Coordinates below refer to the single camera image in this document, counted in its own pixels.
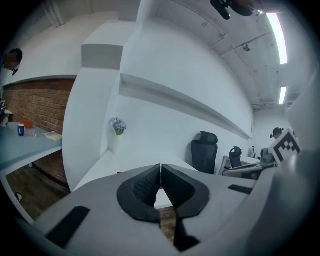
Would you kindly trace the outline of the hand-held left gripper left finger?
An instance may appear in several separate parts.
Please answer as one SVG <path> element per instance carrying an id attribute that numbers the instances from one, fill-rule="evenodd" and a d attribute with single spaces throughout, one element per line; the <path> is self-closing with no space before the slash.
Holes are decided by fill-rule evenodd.
<path id="1" fill-rule="evenodd" d="M 155 209 L 161 187 L 161 165 L 124 181 L 117 190 L 117 200 L 124 212 L 137 221 L 159 223 L 160 212 Z"/>

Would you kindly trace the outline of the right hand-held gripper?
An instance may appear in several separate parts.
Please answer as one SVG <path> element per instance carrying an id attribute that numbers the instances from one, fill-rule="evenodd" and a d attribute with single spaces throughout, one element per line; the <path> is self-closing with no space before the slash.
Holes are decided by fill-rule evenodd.
<path id="1" fill-rule="evenodd" d="M 264 167 L 279 166 L 301 152 L 299 141 L 292 130 L 281 129 L 279 137 L 268 147 L 263 148 L 260 153 L 260 163 Z"/>

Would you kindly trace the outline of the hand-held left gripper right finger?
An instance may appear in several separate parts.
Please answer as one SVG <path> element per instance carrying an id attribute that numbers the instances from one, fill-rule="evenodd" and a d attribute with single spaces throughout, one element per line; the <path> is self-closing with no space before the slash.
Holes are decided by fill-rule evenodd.
<path id="1" fill-rule="evenodd" d="M 210 200 L 210 191 L 202 182 L 166 164 L 161 166 L 161 185 L 176 212 L 173 244 L 183 252 L 200 243 L 187 234 L 183 220 L 202 212 Z"/>

